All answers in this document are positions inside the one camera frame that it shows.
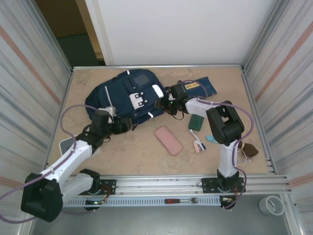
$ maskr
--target gray floor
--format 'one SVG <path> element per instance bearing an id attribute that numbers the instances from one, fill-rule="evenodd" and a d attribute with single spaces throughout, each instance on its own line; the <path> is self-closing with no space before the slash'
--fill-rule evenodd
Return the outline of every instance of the gray floor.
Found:
<path id="1" fill-rule="evenodd" d="M 259 211 L 264 195 L 243 196 L 232 212 L 219 207 L 102 208 L 96 214 L 37 220 L 33 235 L 289 235 L 285 216 Z"/>

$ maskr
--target red wrench handle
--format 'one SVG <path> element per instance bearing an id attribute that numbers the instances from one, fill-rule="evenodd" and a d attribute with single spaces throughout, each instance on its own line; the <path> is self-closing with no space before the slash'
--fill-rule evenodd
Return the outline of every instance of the red wrench handle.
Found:
<path id="1" fill-rule="evenodd" d="M 165 204 L 175 204 L 175 203 L 180 203 L 180 199 L 165 199 L 164 200 Z"/>

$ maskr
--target ratchet wrench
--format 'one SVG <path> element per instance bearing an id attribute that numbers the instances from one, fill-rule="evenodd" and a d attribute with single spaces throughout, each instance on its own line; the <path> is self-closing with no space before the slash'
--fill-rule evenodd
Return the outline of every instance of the ratchet wrench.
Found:
<path id="1" fill-rule="evenodd" d="M 165 199 L 165 204 L 176 204 L 181 202 L 189 202 L 191 204 L 197 204 L 199 202 L 199 199 L 197 197 L 191 197 L 189 199 Z"/>

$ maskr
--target doorway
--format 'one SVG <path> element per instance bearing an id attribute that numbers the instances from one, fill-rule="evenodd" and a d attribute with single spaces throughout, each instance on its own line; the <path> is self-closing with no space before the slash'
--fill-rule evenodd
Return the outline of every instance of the doorway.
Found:
<path id="1" fill-rule="evenodd" d="M 35 0 L 71 67 L 104 66 L 84 0 Z"/>

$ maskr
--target teal item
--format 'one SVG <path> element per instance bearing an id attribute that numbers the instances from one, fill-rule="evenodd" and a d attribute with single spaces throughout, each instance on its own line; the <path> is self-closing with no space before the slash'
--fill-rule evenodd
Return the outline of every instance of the teal item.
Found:
<path id="1" fill-rule="evenodd" d="M 206 139 L 207 139 L 208 141 L 212 142 L 212 143 L 218 143 L 218 142 L 214 139 L 214 137 L 211 136 L 211 135 L 206 136 Z"/>

